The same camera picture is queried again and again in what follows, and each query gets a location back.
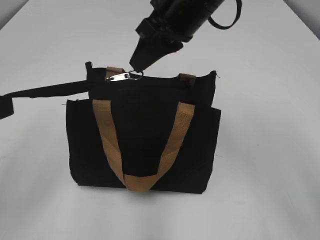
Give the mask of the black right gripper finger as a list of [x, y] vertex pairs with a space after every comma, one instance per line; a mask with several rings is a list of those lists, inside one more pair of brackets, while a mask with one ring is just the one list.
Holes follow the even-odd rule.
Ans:
[[154, 63], [154, 48], [149, 42], [139, 39], [129, 61], [135, 72], [143, 72]]
[[176, 53], [183, 48], [182, 42], [152, 42], [150, 44], [153, 47], [154, 63], [166, 55]]

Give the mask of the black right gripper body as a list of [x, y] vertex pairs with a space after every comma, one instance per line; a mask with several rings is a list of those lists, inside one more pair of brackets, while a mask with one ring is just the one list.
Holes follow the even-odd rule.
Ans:
[[153, 11], [144, 18], [136, 32], [139, 35], [136, 51], [142, 53], [147, 45], [164, 41], [168, 45], [176, 42], [189, 42], [193, 33], [189, 16], [192, 3], [189, 0], [152, 0]]

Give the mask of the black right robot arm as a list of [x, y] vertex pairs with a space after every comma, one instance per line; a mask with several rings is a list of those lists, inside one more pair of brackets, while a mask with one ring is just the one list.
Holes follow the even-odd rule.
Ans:
[[221, 0], [152, 0], [151, 14], [136, 28], [139, 41], [129, 61], [142, 72], [166, 55], [176, 53], [221, 5]]

